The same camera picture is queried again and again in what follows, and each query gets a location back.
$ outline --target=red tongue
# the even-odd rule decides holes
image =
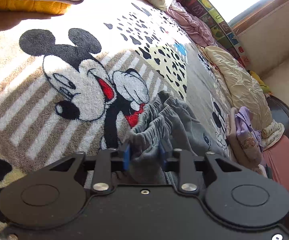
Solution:
[[[98,79],[98,82],[99,82],[99,84],[100,84],[100,86],[101,86],[101,89],[102,89],[104,95],[105,95],[109,100],[113,99],[114,93],[113,93],[112,88],[111,88],[106,82],[104,82],[104,80],[102,80],[101,78]]]
[[[134,127],[137,124],[138,116],[139,116],[139,114],[141,114],[143,112],[143,107],[144,106],[145,106],[145,104],[142,103],[140,105],[139,111],[136,111],[136,112],[134,112],[134,114],[131,114],[131,115],[125,115],[126,120],[128,121],[128,123],[129,123],[131,128]]]

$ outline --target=screw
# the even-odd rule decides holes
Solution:
[[[280,234],[276,234],[276,235],[274,235],[274,236],[272,237],[271,240],[283,240],[283,236],[280,235]]]
[[[185,184],[182,184],[181,188],[184,191],[195,191],[198,187],[192,183],[185,183]]]
[[[141,194],[143,194],[143,195],[148,195],[149,193],[150,193],[150,191],[147,190],[147,189],[143,189],[143,190],[141,191]]]
[[[18,237],[14,234],[10,234],[8,235],[7,240],[18,240]]]
[[[99,182],[93,185],[93,189],[96,191],[105,191],[109,188],[109,185],[103,182]]]

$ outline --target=mickey mouse blanket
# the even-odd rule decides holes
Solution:
[[[45,19],[3,14],[0,191],[73,152],[118,147],[160,90],[187,101],[229,154],[230,105],[209,63],[145,0],[85,0]]]

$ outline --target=mickey mouse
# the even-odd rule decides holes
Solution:
[[[33,29],[19,39],[21,49],[43,58],[43,71],[53,88],[66,100],[55,105],[56,113],[69,120],[92,122],[104,118],[104,146],[118,147],[116,120],[121,111],[131,127],[149,102],[147,86],[136,70],[114,71],[109,76],[91,53],[101,51],[100,42],[86,30],[72,28],[75,46],[55,44],[48,30]]]

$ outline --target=wooden window frame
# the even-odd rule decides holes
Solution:
[[[289,0],[267,0],[263,5],[259,6],[254,11],[250,12],[246,17],[238,21],[231,28],[236,35],[239,35],[257,21],[268,15]]]

